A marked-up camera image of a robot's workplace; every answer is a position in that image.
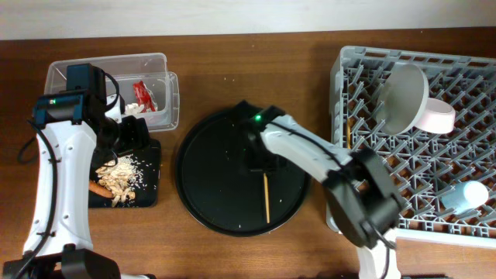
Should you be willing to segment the white tissue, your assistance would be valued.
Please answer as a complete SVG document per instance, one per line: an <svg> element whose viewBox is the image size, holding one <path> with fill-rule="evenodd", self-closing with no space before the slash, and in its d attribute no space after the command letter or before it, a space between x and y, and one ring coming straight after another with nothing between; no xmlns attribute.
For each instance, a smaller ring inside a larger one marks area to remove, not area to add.
<svg viewBox="0 0 496 279"><path fill-rule="evenodd" d="M138 103L130 103L125 106L125 115L138 115L144 110L144 105L139 105Z"/></svg>

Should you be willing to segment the red snack wrapper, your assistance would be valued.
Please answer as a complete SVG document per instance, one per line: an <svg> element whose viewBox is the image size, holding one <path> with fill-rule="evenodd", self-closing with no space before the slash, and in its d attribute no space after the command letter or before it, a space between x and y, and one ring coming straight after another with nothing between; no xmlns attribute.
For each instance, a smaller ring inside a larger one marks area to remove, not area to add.
<svg viewBox="0 0 496 279"><path fill-rule="evenodd" d="M155 101L153 92L147 88L143 81L133 84L134 94L141 113L156 112L158 104Z"/></svg>

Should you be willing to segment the nut shell scraps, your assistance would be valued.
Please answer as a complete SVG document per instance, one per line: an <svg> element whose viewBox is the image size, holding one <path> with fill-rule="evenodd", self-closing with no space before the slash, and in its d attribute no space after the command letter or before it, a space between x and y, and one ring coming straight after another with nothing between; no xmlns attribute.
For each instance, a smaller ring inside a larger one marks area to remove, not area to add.
<svg viewBox="0 0 496 279"><path fill-rule="evenodd" d="M96 184L111 193L112 208L126 202L135 202L138 190L147 188L142 167L147 167L143 160L126 155L120 157L117 162L108 162L95 171Z"/></svg>

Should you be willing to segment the orange carrot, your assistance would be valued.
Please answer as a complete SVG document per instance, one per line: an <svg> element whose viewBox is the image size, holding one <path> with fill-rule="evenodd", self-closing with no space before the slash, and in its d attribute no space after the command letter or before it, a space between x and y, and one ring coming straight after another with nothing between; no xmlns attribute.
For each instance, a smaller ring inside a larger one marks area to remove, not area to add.
<svg viewBox="0 0 496 279"><path fill-rule="evenodd" d="M89 191L102 196L104 198L112 198L113 193L110 192L110 190L102 187L101 185L97 184L94 181L89 181Z"/></svg>

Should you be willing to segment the wooden chopstick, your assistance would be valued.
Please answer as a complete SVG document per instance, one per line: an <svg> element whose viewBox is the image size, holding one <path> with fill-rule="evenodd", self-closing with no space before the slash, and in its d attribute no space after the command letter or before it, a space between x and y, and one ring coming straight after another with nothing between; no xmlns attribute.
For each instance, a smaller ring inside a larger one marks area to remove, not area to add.
<svg viewBox="0 0 496 279"><path fill-rule="evenodd" d="M351 136L351 119L346 120L346 146L347 149L351 150L352 147L352 136Z"/></svg>
<svg viewBox="0 0 496 279"><path fill-rule="evenodd" d="M270 223L270 199L267 174L263 173L263 192L267 224Z"/></svg>

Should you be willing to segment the grey plate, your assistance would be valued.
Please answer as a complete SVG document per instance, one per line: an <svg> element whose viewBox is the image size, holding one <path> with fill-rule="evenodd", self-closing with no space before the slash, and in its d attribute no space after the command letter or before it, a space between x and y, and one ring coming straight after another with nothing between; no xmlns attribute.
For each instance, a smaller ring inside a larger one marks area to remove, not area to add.
<svg viewBox="0 0 496 279"><path fill-rule="evenodd" d="M428 96L428 80L420 67L395 67L377 99L375 120L382 125L381 131L398 135L410 130L425 111Z"/></svg>

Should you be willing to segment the pink bowl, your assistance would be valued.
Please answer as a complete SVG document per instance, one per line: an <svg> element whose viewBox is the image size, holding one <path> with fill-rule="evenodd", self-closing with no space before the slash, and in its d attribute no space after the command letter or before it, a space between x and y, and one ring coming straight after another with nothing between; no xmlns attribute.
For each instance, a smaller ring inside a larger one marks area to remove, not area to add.
<svg viewBox="0 0 496 279"><path fill-rule="evenodd" d="M428 133L447 134L454 129L456 111L448 103L429 98L415 127Z"/></svg>

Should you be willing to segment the blue plastic cup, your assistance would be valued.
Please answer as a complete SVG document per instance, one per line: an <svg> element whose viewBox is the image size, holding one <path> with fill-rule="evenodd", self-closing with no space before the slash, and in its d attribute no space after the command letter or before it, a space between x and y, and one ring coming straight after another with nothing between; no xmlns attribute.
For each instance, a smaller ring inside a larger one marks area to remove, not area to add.
<svg viewBox="0 0 496 279"><path fill-rule="evenodd" d="M454 189L441 197L446 209L452 209L454 215L460 215L476 209L489 199L489 191L479 181L466 181L455 184Z"/></svg>

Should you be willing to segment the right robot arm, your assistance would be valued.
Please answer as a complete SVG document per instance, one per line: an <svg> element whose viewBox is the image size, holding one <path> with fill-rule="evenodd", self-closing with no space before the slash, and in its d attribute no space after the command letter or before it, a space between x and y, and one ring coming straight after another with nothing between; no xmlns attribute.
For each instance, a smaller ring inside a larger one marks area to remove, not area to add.
<svg viewBox="0 0 496 279"><path fill-rule="evenodd" d="M238 138L233 151L248 170L274 171L284 159L323 186L334 226L356 247L360 278L401 277L396 229L406 201L375 151L332 144L273 105L242 101L228 117Z"/></svg>

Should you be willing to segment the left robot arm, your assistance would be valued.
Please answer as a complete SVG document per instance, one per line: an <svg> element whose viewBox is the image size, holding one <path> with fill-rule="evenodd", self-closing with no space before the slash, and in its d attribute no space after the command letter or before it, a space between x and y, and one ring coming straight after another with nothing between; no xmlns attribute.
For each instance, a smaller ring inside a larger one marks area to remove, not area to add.
<svg viewBox="0 0 496 279"><path fill-rule="evenodd" d="M29 124L36 131L39 176L33 223L22 259L3 265L4 278L122 278L118 264L93 250L88 222L90 170L150 145L143 119L106 114L114 78L92 64L67 67L66 88L38 98Z"/></svg>

